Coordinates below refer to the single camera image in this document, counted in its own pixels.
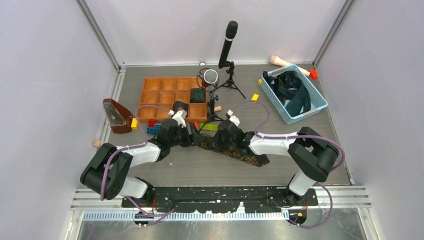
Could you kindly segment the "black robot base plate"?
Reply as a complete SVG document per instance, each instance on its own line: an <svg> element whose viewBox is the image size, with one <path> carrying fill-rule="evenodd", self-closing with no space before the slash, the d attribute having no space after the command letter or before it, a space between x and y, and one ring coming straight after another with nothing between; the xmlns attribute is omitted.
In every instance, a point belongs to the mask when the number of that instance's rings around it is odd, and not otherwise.
<svg viewBox="0 0 424 240"><path fill-rule="evenodd" d="M142 198L124 199L123 208L153 208L159 214L234 213L243 207L246 213L276 213L283 208L315 207L316 191L310 188L304 196L289 193L285 186L211 186L149 187Z"/></svg>

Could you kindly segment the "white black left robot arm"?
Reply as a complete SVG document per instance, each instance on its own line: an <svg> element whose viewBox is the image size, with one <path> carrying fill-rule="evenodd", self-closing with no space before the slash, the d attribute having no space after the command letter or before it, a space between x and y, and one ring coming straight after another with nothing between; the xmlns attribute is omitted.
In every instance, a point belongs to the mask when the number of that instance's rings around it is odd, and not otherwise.
<svg viewBox="0 0 424 240"><path fill-rule="evenodd" d="M148 207L154 199L153 187L139 177L129 177L130 168L161 161L175 146L200 146L206 140L192 122L182 125L168 118L147 143L124 147L102 144L83 170L80 183L98 193L102 200L131 197L141 207Z"/></svg>

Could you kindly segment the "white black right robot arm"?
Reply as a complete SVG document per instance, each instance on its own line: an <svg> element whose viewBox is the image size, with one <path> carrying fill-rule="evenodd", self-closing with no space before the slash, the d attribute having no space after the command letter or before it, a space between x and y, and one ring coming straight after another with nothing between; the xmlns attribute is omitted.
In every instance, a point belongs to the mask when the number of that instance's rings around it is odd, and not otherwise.
<svg viewBox="0 0 424 240"><path fill-rule="evenodd" d="M294 133L265 134L244 132L230 120L218 125L211 145L217 150L233 150L244 156L291 157L299 172L292 177L284 192L289 205L299 205L314 184L327 181L341 152L334 142L310 127L302 127Z"/></svg>

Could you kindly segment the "black key pattern tie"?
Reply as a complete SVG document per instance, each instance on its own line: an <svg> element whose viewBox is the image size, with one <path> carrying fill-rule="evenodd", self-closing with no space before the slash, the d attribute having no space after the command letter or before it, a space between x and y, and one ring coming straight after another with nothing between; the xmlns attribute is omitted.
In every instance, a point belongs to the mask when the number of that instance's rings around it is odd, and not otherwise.
<svg viewBox="0 0 424 240"><path fill-rule="evenodd" d="M263 167L271 162L265 154L246 155L236 151L233 147L230 147L228 150L219 150L218 148L212 145L212 136L205 133L202 133L201 135L206 138L206 140L199 145L199 147L204 150L218 153L256 167Z"/></svg>

